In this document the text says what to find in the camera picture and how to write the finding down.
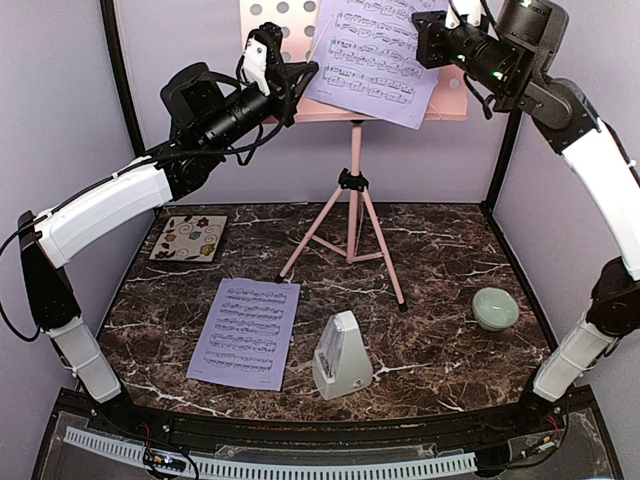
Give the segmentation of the pink music stand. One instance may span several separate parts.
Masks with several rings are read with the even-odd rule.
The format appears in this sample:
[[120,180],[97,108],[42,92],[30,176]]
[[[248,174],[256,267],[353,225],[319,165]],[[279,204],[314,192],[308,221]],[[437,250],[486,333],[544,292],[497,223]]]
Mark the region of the pink music stand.
[[[315,61],[312,57],[312,41],[316,33],[320,2],[242,1],[239,4],[242,33],[247,35],[261,24],[272,22],[283,31],[281,54],[285,61]],[[468,97],[462,71],[454,66],[441,67],[435,71],[438,72],[438,83],[424,121],[466,119]],[[383,259],[398,306],[401,311],[407,311],[408,306],[371,200],[369,183],[361,172],[364,123],[380,119],[313,101],[305,93],[298,103],[295,121],[350,121],[351,165],[340,173],[336,190],[276,280],[283,282],[303,249],[310,241],[315,241],[343,256],[350,264]]]

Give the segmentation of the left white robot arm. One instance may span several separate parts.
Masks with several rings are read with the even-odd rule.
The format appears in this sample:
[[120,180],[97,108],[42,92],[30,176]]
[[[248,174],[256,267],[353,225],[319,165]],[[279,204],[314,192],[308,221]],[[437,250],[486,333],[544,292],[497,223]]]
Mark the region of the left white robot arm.
[[266,68],[243,61],[237,77],[192,64],[161,91],[171,117],[170,138],[127,167],[58,206],[18,221],[21,268],[34,324],[46,334],[101,417],[120,436],[141,427],[140,412],[85,324],[64,267],[85,247],[134,217],[201,188],[234,143],[261,131],[274,117],[294,122],[304,90],[318,71],[315,62],[275,62]]

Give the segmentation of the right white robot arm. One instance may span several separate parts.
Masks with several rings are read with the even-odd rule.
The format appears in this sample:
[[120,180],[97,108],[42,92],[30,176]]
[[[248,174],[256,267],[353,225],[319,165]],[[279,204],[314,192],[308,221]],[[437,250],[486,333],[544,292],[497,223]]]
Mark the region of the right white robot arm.
[[559,400],[613,344],[639,327],[639,176],[615,131],[583,91],[548,70],[564,38],[568,13],[552,1],[506,1],[498,17],[472,8],[411,16],[416,58],[426,69],[460,68],[491,93],[484,108],[527,113],[549,146],[579,177],[616,241],[577,326],[530,377],[510,413],[521,434],[534,432]]

